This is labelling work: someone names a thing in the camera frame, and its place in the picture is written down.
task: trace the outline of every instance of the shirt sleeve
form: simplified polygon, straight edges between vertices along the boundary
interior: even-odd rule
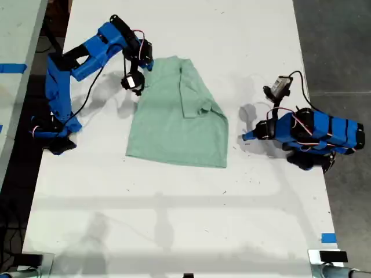
[[[191,60],[184,60],[180,66],[179,89],[185,118],[196,118],[211,111],[210,93]]]

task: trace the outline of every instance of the table surface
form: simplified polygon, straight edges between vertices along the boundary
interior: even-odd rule
[[[229,121],[226,169],[125,156],[135,103],[111,59],[79,115],[77,149],[44,152],[23,251],[54,253],[55,276],[311,277],[308,249],[333,232],[322,170],[238,136],[272,107],[262,91],[304,70],[292,0],[75,0],[64,50],[112,14],[144,30],[154,57],[190,58]],[[84,101],[96,74],[71,84]],[[282,105],[306,107],[299,78]]]
[[[26,64],[24,74],[0,74],[0,189],[12,153],[28,77],[48,0],[0,0],[0,63]]]

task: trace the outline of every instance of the concrete floor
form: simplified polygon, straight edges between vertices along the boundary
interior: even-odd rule
[[[325,175],[334,227],[349,266],[371,270],[371,1],[294,0],[311,101],[365,125],[366,147],[337,156]]]

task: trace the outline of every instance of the red wire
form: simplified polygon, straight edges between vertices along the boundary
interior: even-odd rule
[[[311,133],[311,131],[310,131],[310,130],[305,126],[305,124],[295,116],[295,112],[292,111],[292,110],[289,109],[289,108],[285,108],[285,107],[274,107],[274,108],[270,109],[270,110],[267,112],[267,120],[268,120],[269,112],[271,112],[271,111],[274,110],[274,109],[283,109],[283,110],[287,110],[287,111],[292,112],[292,116],[293,116],[293,118],[294,118],[298,123],[300,123],[300,125],[301,125],[305,130],[306,130],[306,132],[307,132],[310,136],[313,135],[313,133]]]

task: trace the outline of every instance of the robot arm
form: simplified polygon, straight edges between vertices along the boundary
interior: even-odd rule
[[[303,170],[320,165],[326,172],[334,163],[336,153],[349,155],[365,145],[363,125],[353,120],[340,119],[316,109],[303,94],[312,108],[298,109],[294,112],[280,107],[285,96],[290,95],[292,74],[280,76],[272,88],[263,87],[267,98],[274,103],[272,118],[260,121],[256,128],[242,136],[244,141],[277,140],[284,151],[293,151],[288,162]],[[278,118],[278,110],[289,110]]]
[[[81,124],[76,114],[72,113],[70,96],[70,76],[77,81],[103,69],[108,60],[122,51],[125,59],[131,61],[128,74],[124,73],[121,85],[132,90],[138,96],[144,89],[144,76],[138,67],[153,67],[152,44],[139,39],[117,15],[104,23],[98,33],[80,46],[65,54],[52,53],[48,56],[48,72],[46,74],[45,94],[49,101],[51,116],[47,119],[32,117],[32,136],[41,138],[45,148],[54,154],[61,154],[76,145],[68,139],[71,133],[78,132]],[[80,64],[77,59],[87,56]]]

